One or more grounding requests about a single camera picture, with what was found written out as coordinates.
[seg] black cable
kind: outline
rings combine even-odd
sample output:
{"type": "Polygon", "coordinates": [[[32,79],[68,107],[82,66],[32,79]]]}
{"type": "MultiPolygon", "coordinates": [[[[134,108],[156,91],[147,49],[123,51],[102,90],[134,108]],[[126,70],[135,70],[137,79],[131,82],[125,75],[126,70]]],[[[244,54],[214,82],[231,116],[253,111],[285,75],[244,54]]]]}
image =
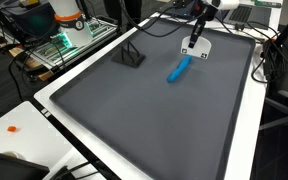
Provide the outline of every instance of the black cable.
{"type": "Polygon", "coordinates": [[[275,47],[275,50],[282,56],[284,61],[288,64],[288,60],[287,60],[285,54],[282,52],[282,50],[279,47],[277,47],[275,43],[272,43],[272,45],[275,47]]]}
{"type": "Polygon", "coordinates": [[[164,15],[167,11],[171,10],[171,9],[174,9],[175,7],[169,7],[169,8],[166,8],[163,12],[161,12],[157,17],[154,17],[155,20],[148,26],[146,26],[146,24],[144,25],[145,27],[143,27],[144,30],[147,30],[149,28],[151,28],[161,17],[162,15],[164,15]]]}
{"type": "Polygon", "coordinates": [[[224,22],[223,22],[222,20],[220,20],[220,19],[219,19],[218,17],[216,17],[216,16],[215,16],[215,18],[223,25],[223,27],[224,27],[229,33],[233,34],[232,31],[231,31],[229,28],[227,28],[227,26],[224,24],[224,22]]]}
{"type": "Polygon", "coordinates": [[[190,22],[192,22],[192,21],[194,21],[194,20],[196,20],[196,19],[198,19],[198,18],[200,18],[201,16],[204,15],[204,14],[201,14],[200,16],[195,17],[194,19],[191,19],[191,20],[188,20],[188,21],[186,21],[186,22],[180,23],[180,25],[179,25],[177,28],[171,30],[170,32],[168,32],[168,33],[166,33],[166,34],[156,35],[156,34],[152,34],[152,33],[150,33],[150,32],[147,32],[145,29],[143,29],[143,27],[140,27],[138,24],[136,24],[136,23],[132,20],[132,18],[131,18],[130,15],[127,13],[127,11],[126,11],[126,9],[125,9],[125,7],[124,7],[122,0],[120,0],[120,6],[121,6],[121,9],[122,9],[123,14],[126,16],[128,22],[131,23],[131,25],[132,25],[133,27],[135,27],[136,29],[138,29],[138,30],[140,30],[140,31],[142,31],[142,32],[150,35],[150,36],[158,37],[158,38],[166,37],[166,36],[174,33],[175,31],[177,31],[178,29],[180,29],[180,28],[183,27],[184,25],[186,25],[186,24],[188,24],[188,23],[190,23],[190,22]]]}
{"type": "Polygon", "coordinates": [[[12,65],[13,65],[15,59],[18,58],[19,56],[22,56],[23,53],[25,53],[25,51],[23,51],[23,52],[19,53],[18,55],[16,55],[16,56],[12,59],[11,63],[8,65],[8,72],[10,73],[10,75],[11,75],[13,81],[14,81],[14,84],[15,84],[16,90],[17,90],[17,94],[18,94],[21,102],[24,102],[24,100],[23,100],[23,97],[22,97],[22,94],[21,94],[21,89],[20,89],[20,87],[19,87],[19,85],[18,85],[18,82],[17,82],[17,80],[16,80],[13,72],[12,72],[12,65]]]}
{"type": "Polygon", "coordinates": [[[275,35],[274,35],[273,37],[271,37],[271,38],[274,38],[275,36],[276,36],[276,37],[278,36],[277,31],[275,31],[275,29],[271,28],[271,27],[268,26],[268,25],[265,25],[265,24],[262,24],[262,23],[259,23],[259,22],[256,22],[256,21],[248,21],[248,22],[247,22],[247,25],[248,25],[248,26],[250,26],[252,29],[254,29],[255,31],[257,31],[258,33],[262,34],[263,36],[267,37],[267,39],[271,39],[271,38],[270,38],[269,36],[267,36],[266,34],[264,34],[263,32],[257,30],[254,26],[251,25],[251,23],[252,23],[252,24],[259,24],[259,25],[261,25],[261,26],[267,27],[268,29],[272,30],[272,31],[275,33],[275,35]]]}
{"type": "Polygon", "coordinates": [[[22,8],[21,6],[8,6],[8,7],[1,7],[0,9],[11,9],[11,8],[22,8]]]}
{"type": "Polygon", "coordinates": [[[64,177],[65,175],[67,175],[67,174],[69,174],[69,173],[71,173],[71,172],[74,172],[74,171],[76,171],[76,170],[78,170],[78,169],[80,169],[80,168],[82,168],[82,167],[84,167],[84,166],[87,166],[87,165],[89,165],[89,164],[91,164],[90,162],[85,162],[85,163],[83,163],[83,164],[80,164],[80,165],[78,165],[78,166],[75,166],[75,167],[73,167],[72,169],[69,169],[69,170],[67,170],[66,172],[64,172],[64,173],[62,173],[62,174],[60,174],[60,175],[58,175],[58,176],[56,176],[56,177],[53,177],[51,180],[59,180],[59,179],[61,179],[62,177],[64,177]]]}
{"type": "Polygon", "coordinates": [[[6,40],[6,38],[5,38],[4,27],[2,26],[1,20],[0,20],[0,27],[1,27],[1,31],[2,31],[2,36],[3,36],[4,42],[5,42],[5,44],[7,44],[7,40],[6,40]]]}
{"type": "Polygon", "coordinates": [[[40,43],[38,43],[38,44],[31,50],[31,52],[30,52],[29,54],[27,54],[25,60],[23,61],[23,65],[22,65],[22,67],[21,67],[21,78],[22,78],[22,81],[23,81],[24,85],[25,85],[28,89],[30,89],[30,90],[31,90],[32,88],[26,83],[26,81],[25,81],[25,79],[24,79],[24,67],[25,67],[28,59],[29,59],[29,58],[31,57],[31,55],[33,54],[33,52],[38,48],[39,45],[42,44],[42,42],[43,42],[43,41],[41,41],[40,43]]]}
{"type": "Polygon", "coordinates": [[[100,25],[102,25],[102,26],[110,26],[110,27],[115,27],[115,26],[112,26],[112,25],[110,25],[110,24],[102,24],[99,20],[98,20],[98,18],[97,18],[97,15],[96,15],[96,12],[95,12],[95,8],[94,8],[94,5],[93,5],[93,3],[90,1],[90,0],[86,0],[90,5],[91,5],[91,7],[92,7],[92,11],[93,11],[93,13],[94,13],[94,19],[97,21],[97,23],[98,24],[100,24],[100,25]]]}
{"type": "MultiPolygon", "coordinates": [[[[145,19],[153,19],[154,17],[149,17],[149,18],[133,18],[132,20],[135,20],[135,19],[141,19],[141,20],[145,20],[145,19]]],[[[175,20],[176,22],[181,22],[180,20],[178,20],[177,18],[175,18],[175,17],[166,17],[166,18],[160,18],[160,19],[168,19],[168,20],[170,20],[170,19],[173,19],[173,20],[175,20]]],[[[123,27],[123,26],[127,26],[129,23],[124,23],[124,24],[122,24],[121,25],[121,27],[123,27]]]]}
{"type": "Polygon", "coordinates": [[[96,171],[96,172],[90,173],[90,174],[88,174],[88,175],[78,177],[78,178],[76,178],[76,179],[84,179],[84,178],[86,178],[86,177],[92,176],[92,175],[97,174],[97,173],[99,173],[99,172],[96,171]]]}
{"type": "Polygon", "coordinates": [[[66,65],[65,65],[65,61],[64,61],[64,58],[63,58],[63,56],[62,56],[62,53],[61,53],[61,51],[58,49],[58,47],[56,46],[56,44],[55,44],[55,43],[53,43],[52,41],[50,41],[50,43],[51,43],[51,44],[53,44],[53,46],[56,48],[56,50],[57,50],[58,54],[59,54],[59,55],[60,55],[60,57],[61,57],[61,60],[62,60],[62,64],[63,64],[63,68],[64,68],[65,72],[67,72],[67,69],[66,69],[66,65]]]}
{"type": "Polygon", "coordinates": [[[265,59],[262,58],[261,62],[253,69],[252,73],[251,73],[251,77],[254,81],[258,82],[258,83],[263,83],[263,84],[266,84],[267,82],[266,81],[260,81],[258,79],[255,78],[255,73],[256,71],[258,70],[258,68],[260,68],[262,66],[262,64],[264,63],[265,59]]]}
{"type": "Polygon", "coordinates": [[[244,33],[244,34],[246,34],[246,35],[248,35],[248,36],[252,37],[253,39],[255,39],[255,40],[259,41],[261,44],[263,44],[263,43],[264,43],[264,41],[263,41],[263,40],[261,40],[261,39],[259,39],[259,38],[255,37],[255,36],[253,36],[253,35],[251,35],[250,33],[247,33],[247,32],[245,32],[245,31],[240,31],[240,32],[242,32],[242,33],[244,33]]]}
{"type": "MultiPolygon", "coordinates": [[[[27,35],[30,35],[30,36],[33,36],[33,37],[35,37],[35,38],[37,38],[37,39],[35,39],[35,41],[43,41],[43,39],[45,39],[45,37],[47,36],[47,35],[49,35],[49,33],[52,31],[52,29],[54,28],[56,26],[56,21],[53,21],[52,22],[52,25],[51,25],[51,27],[50,27],[50,29],[45,33],[45,34],[43,34],[43,35],[41,35],[41,36],[38,36],[38,35],[36,35],[36,34],[32,34],[32,33],[29,33],[29,32],[26,32],[25,30],[23,30],[23,29],[20,29],[23,33],[25,33],[25,34],[27,34],[27,35]]],[[[43,59],[41,59],[44,63],[46,63],[46,64],[48,64],[49,66],[52,66],[52,64],[50,64],[49,62],[47,62],[47,61],[45,61],[45,60],[43,60],[43,59]]]]}

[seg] floor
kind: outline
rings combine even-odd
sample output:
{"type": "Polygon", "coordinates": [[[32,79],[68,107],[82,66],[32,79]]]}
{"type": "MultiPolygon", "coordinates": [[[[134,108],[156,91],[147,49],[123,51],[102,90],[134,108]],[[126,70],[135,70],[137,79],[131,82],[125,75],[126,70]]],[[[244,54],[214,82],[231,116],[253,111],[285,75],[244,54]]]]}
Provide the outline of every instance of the floor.
{"type": "MultiPolygon", "coordinates": [[[[92,0],[92,3],[97,15],[106,15],[102,0],[92,0]]],[[[143,0],[143,17],[150,16],[161,4],[156,0],[143,0]]],[[[288,0],[285,0],[280,24],[285,25],[287,21],[288,0]]],[[[7,71],[10,60],[8,56],[0,54],[0,117],[20,104],[15,86],[7,71]]],[[[32,95],[48,84],[48,82],[38,82],[31,84],[30,86],[34,88],[29,89],[23,84],[20,73],[15,67],[13,67],[13,72],[26,100],[32,100],[32,95]]],[[[284,114],[265,105],[262,123],[283,116],[284,114]]],[[[251,179],[288,180],[288,126],[280,126],[259,133],[251,179]]]]}

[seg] electronic equipment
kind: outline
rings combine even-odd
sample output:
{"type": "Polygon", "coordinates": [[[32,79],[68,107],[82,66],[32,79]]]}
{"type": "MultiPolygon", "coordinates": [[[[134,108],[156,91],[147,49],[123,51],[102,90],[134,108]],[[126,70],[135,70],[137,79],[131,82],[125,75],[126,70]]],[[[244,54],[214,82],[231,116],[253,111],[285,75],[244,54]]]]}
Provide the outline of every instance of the electronic equipment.
{"type": "Polygon", "coordinates": [[[117,25],[95,18],[87,21],[87,25],[92,31],[93,40],[85,46],[71,47],[71,45],[67,45],[70,42],[67,41],[65,33],[62,33],[53,38],[52,42],[46,42],[36,48],[31,57],[53,73],[56,73],[116,36],[118,28],[117,25]]]}
{"type": "Polygon", "coordinates": [[[267,2],[255,0],[255,6],[271,7],[271,8],[281,8],[282,4],[277,2],[267,2]]]}
{"type": "Polygon", "coordinates": [[[0,154],[0,180],[41,180],[48,173],[45,166],[0,154]]]}
{"type": "Polygon", "coordinates": [[[284,50],[288,51],[287,47],[284,46],[287,37],[288,24],[275,41],[269,39],[263,44],[263,52],[267,52],[263,53],[262,61],[265,60],[263,69],[264,76],[268,83],[283,77],[285,72],[288,72],[288,58],[284,54],[284,50]]]}
{"type": "MultiPolygon", "coordinates": [[[[240,4],[237,9],[231,10],[224,18],[224,23],[227,24],[244,24],[246,27],[247,22],[256,21],[266,26],[270,23],[271,8],[257,7],[252,5],[240,4]]],[[[260,29],[268,29],[265,26],[254,24],[254,27],[260,29]]]]}
{"type": "MultiPolygon", "coordinates": [[[[172,7],[173,4],[174,4],[173,1],[170,1],[166,3],[165,5],[163,5],[162,7],[160,7],[157,10],[157,12],[163,13],[167,8],[172,7]]],[[[166,11],[164,14],[172,16],[172,17],[181,18],[181,19],[192,19],[193,17],[190,14],[192,11],[193,4],[194,4],[194,0],[190,0],[190,2],[186,5],[186,7],[170,9],[166,11]]]]}
{"type": "Polygon", "coordinates": [[[196,18],[190,36],[182,40],[180,52],[185,55],[207,59],[212,48],[209,40],[202,37],[202,32],[207,21],[212,21],[218,13],[218,10],[235,9],[239,5],[239,0],[195,0],[191,15],[196,18]]]}
{"type": "Polygon", "coordinates": [[[93,36],[76,0],[49,0],[53,7],[56,21],[60,24],[60,32],[65,33],[74,47],[81,47],[92,42],[93,36]]]}
{"type": "MultiPolygon", "coordinates": [[[[19,6],[18,0],[7,0],[0,5],[3,14],[10,22],[19,29],[26,37],[42,36],[52,27],[54,21],[54,10],[48,0],[40,0],[38,5],[32,8],[19,6]]],[[[50,35],[57,33],[53,27],[50,35]]]]}

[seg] gray mat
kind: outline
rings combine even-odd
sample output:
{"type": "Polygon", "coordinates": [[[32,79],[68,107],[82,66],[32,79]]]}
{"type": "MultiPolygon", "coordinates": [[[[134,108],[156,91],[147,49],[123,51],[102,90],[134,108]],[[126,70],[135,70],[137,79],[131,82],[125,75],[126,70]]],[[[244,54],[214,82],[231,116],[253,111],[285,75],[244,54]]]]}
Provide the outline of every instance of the gray mat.
{"type": "MultiPolygon", "coordinates": [[[[177,26],[162,21],[150,31],[177,26]]],[[[138,69],[112,62],[115,48],[51,99],[154,179],[223,179],[255,42],[206,29],[209,58],[194,58],[169,84],[191,30],[137,32],[129,40],[146,55],[138,69]]]]}

